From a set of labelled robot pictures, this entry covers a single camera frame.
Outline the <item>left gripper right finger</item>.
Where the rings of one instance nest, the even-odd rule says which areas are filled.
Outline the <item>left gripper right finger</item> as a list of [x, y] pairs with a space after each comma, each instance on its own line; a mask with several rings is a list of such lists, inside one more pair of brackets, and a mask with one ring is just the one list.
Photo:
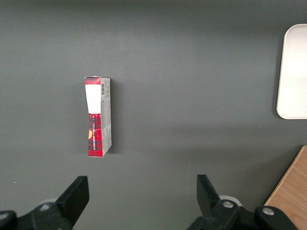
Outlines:
[[221, 199], [205, 174], [197, 175], [197, 201], [202, 215], [189, 230], [254, 230], [253, 213], [234, 201]]

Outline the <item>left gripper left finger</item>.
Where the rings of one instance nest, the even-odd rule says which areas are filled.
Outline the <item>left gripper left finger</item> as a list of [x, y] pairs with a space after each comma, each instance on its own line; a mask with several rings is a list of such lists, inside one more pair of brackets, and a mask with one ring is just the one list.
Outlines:
[[54, 202], [17, 219], [18, 230], [71, 230], [89, 202], [87, 176], [78, 176]]

